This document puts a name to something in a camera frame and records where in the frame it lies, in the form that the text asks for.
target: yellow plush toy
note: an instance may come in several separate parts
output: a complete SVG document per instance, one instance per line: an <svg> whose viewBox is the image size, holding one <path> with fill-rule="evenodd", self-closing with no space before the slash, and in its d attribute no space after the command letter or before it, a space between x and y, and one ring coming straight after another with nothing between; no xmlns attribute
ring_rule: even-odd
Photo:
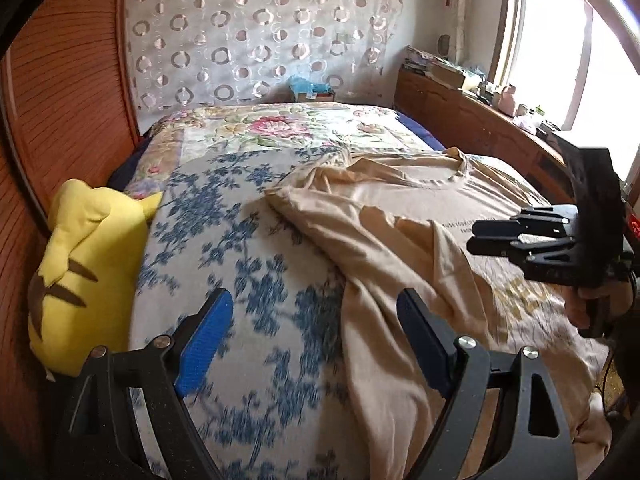
<svg viewBox="0 0 640 480"><path fill-rule="evenodd" d="M146 224L161 198L138 201L80 180L60 187L28 291L31 350L49 370L77 376L93 347L127 350Z"/></svg>

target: wooden cabinet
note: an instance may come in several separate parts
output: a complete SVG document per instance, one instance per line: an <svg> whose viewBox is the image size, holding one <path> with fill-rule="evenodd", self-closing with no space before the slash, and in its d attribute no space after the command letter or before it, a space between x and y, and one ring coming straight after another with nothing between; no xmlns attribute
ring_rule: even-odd
<svg viewBox="0 0 640 480"><path fill-rule="evenodd" d="M429 130L446 148L500 158L551 203L574 201L558 152L515 126L510 118L434 80L400 70L396 109Z"/></svg>

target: red label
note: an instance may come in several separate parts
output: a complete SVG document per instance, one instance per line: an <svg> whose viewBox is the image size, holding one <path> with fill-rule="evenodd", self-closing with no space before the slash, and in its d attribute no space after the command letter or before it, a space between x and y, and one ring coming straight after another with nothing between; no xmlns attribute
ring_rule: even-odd
<svg viewBox="0 0 640 480"><path fill-rule="evenodd" d="M636 235L636 238L640 239L640 220L633 213L629 213L629 218L627 219L629 227L633 234Z"/></svg>

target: bed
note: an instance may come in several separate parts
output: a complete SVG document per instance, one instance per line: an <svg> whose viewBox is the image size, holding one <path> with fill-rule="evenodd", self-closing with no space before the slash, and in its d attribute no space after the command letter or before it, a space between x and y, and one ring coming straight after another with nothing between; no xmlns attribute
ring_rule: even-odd
<svg viewBox="0 0 640 480"><path fill-rule="evenodd" d="M343 104L201 107L168 116L150 135L126 192L164 196L140 270L130 348L172 333L208 293L227 288L233 324L207 380L186 399L223 474L366 478L367 446L342 360L344 277L264 191L343 148L405 157L433 149L394 111ZM478 159L543 201L502 161ZM563 336L552 341L547 350L568 352ZM595 382L607 349L584 342L569 352L583 364L575 377ZM137 391L132 398L150 466L167 476L144 399Z"/></svg>
<svg viewBox="0 0 640 480"><path fill-rule="evenodd" d="M144 152L132 156L130 180L118 182L134 198L162 191L175 168L205 154L321 146L398 153L444 149L419 124L394 110L334 102L180 110L155 123L146 136ZM124 166L130 168L132 161Z"/></svg>

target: wooden headboard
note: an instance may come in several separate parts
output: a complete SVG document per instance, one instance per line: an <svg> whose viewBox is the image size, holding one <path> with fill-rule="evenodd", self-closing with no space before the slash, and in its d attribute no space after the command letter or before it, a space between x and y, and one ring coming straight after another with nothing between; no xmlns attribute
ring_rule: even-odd
<svg viewBox="0 0 640 480"><path fill-rule="evenodd" d="M28 348L26 285L58 186L103 186L138 142L123 1L44 0L1 63L0 429L41 463L48 387Z"/></svg>

